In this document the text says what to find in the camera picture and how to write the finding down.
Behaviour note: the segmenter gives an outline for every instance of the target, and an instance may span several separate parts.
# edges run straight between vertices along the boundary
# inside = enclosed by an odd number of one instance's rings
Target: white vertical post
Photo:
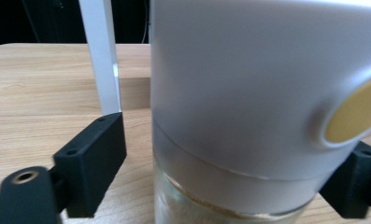
[[[110,0],[79,0],[103,115],[121,112],[119,68]]]

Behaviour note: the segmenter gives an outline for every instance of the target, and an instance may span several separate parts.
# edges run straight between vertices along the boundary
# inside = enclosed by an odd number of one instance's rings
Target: gold circular button
[[[337,109],[328,123],[325,138],[341,143],[371,128],[371,80],[363,84]]]

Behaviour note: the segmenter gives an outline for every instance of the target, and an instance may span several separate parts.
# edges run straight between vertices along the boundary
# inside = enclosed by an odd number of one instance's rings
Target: white cylindrical device
[[[152,0],[151,26],[156,223],[294,214],[371,132],[371,1]]]

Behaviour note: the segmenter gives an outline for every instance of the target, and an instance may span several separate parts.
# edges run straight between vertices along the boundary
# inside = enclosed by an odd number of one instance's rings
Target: wood grain surface
[[[93,219],[64,223],[154,223],[150,132],[150,46],[118,45],[128,157]],[[25,167],[50,168],[51,155],[100,117],[86,45],[0,46],[0,182]],[[364,139],[371,145],[371,134]],[[297,223],[342,219],[321,196]]]

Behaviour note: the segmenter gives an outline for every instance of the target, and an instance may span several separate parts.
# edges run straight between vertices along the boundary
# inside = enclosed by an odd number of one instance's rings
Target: transparent glass base
[[[186,192],[170,178],[155,160],[155,222],[156,224],[290,224],[300,217],[305,205],[285,214],[239,214],[203,202]]]

